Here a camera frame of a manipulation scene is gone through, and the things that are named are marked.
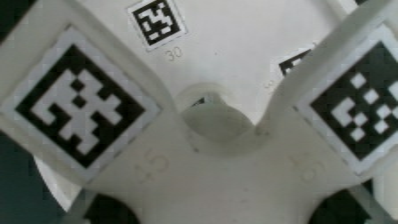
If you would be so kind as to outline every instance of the printed number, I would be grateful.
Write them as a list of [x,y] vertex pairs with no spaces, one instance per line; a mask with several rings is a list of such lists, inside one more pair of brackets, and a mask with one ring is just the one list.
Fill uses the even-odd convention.
[[182,50],[179,47],[174,47],[172,50],[165,51],[165,55],[168,58],[168,61],[174,61],[177,58],[182,57]]
[[168,159],[163,155],[156,155],[152,150],[143,154],[142,164],[133,167],[138,183],[143,184],[154,180],[154,175],[168,169]]
[[321,172],[325,171],[325,165],[319,161],[307,161],[309,153],[303,153],[289,157],[294,170],[300,172],[300,179],[305,183],[312,182]]

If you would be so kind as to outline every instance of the white plastic object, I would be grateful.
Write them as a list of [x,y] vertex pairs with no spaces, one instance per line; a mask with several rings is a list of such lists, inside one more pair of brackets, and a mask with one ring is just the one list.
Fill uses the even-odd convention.
[[161,79],[177,112],[216,92],[255,123],[284,77],[278,63],[314,48],[339,23],[326,3],[172,1],[188,32],[147,52],[126,10],[142,2],[79,1]]
[[[19,102],[10,95],[17,83],[23,83],[28,71],[40,62],[44,49],[53,46],[49,43],[56,41],[65,29],[69,31],[67,25],[72,24],[74,30],[85,36],[79,38],[79,35],[72,35],[78,37],[78,40],[72,40],[85,44],[88,49],[94,46],[95,53],[101,52],[90,59],[97,63],[95,60],[104,60],[106,55],[106,64],[117,66],[126,75],[126,82],[118,85],[124,86],[127,81],[133,81],[140,93],[145,93],[143,97],[150,97],[156,102],[159,111],[145,128],[138,129],[140,133],[126,147],[106,151],[115,157],[101,160],[101,169],[88,173],[88,176],[79,173],[76,164],[63,160],[62,153],[54,151],[56,147],[40,141],[44,138],[37,137],[37,130],[12,119],[12,103],[3,104],[7,118],[0,117],[0,126],[8,136],[69,180],[126,203],[142,223],[305,223],[325,196],[373,177],[387,160],[396,157],[396,153],[389,151],[367,169],[355,170],[351,164],[344,163],[328,139],[319,136],[316,127],[305,122],[305,116],[294,110],[303,95],[310,88],[317,87],[325,74],[328,75],[330,68],[335,69],[341,61],[346,62],[351,51],[355,52],[358,47],[362,49],[364,42],[373,40],[371,34],[383,26],[387,16],[396,10],[396,2],[373,1],[369,7],[353,12],[312,51],[312,56],[287,75],[259,125],[230,141],[209,140],[190,130],[156,76],[76,2],[46,0],[35,6],[28,25],[17,27],[0,51],[1,74],[12,74],[1,83],[1,102],[5,98],[7,102]],[[49,15],[56,17],[51,23],[40,26]],[[26,34],[37,37],[33,44]],[[108,68],[111,69],[102,70],[111,77],[111,72],[118,70],[111,66]],[[216,110],[227,114],[225,107]],[[237,110],[232,114],[232,119],[241,117]]]

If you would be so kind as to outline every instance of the dark background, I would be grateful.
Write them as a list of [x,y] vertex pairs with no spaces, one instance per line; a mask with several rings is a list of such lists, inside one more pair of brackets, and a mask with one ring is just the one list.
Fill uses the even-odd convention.
[[[31,3],[0,0],[0,43]],[[47,224],[62,215],[31,156],[0,132],[0,223]]]

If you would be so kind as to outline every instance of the white surface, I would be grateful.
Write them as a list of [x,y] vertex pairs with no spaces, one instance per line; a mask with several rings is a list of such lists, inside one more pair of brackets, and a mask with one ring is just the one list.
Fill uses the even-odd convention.
[[[291,71],[259,126],[222,143],[209,142],[188,129],[156,75],[172,97],[190,85],[202,82],[218,84],[232,92],[230,105],[255,122],[271,94],[262,84],[280,80],[280,73],[268,72],[271,58],[280,58],[278,55],[287,54],[291,48],[321,39],[335,25],[325,3],[309,0],[253,0],[250,4],[237,0],[216,0],[207,4],[198,0],[175,2],[190,33],[186,38],[170,42],[175,45],[168,44],[147,53],[127,16],[118,13],[134,2],[85,1],[131,51],[113,40],[85,11],[65,5],[72,5],[72,1],[62,1],[62,4],[53,0],[42,2],[30,14],[28,26],[17,27],[14,38],[1,46],[1,74],[12,74],[0,83],[1,100],[63,26],[72,23],[163,110],[90,183],[78,179],[67,164],[46,153],[47,145],[0,117],[1,129],[17,143],[70,181],[86,184],[90,190],[127,204],[145,224],[305,223],[319,200],[364,181],[374,169],[385,165],[381,160],[364,176],[353,175],[293,105],[321,74],[341,63],[341,55],[355,48],[380,24],[387,12],[381,3],[389,1],[373,1],[374,11],[364,9],[349,18],[342,31],[333,33],[328,42],[314,50],[314,57],[303,60]],[[166,51],[174,47],[182,56],[174,57],[170,62]]]
[[[227,104],[255,123],[282,80],[280,58],[319,42],[339,22],[326,3],[177,0],[188,34],[147,52],[126,13],[126,8],[140,1],[79,2],[152,69],[174,99],[197,83],[218,84],[232,94]],[[182,56],[168,61],[166,52],[174,47]]]

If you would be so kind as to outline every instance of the black square pattern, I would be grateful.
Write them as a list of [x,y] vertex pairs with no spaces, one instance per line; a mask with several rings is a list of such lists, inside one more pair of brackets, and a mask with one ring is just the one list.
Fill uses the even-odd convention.
[[398,131],[398,63],[380,42],[310,102],[362,160]]
[[181,30],[166,0],[149,2],[131,13],[150,46]]
[[37,81],[15,112],[86,168],[145,110],[76,45]]

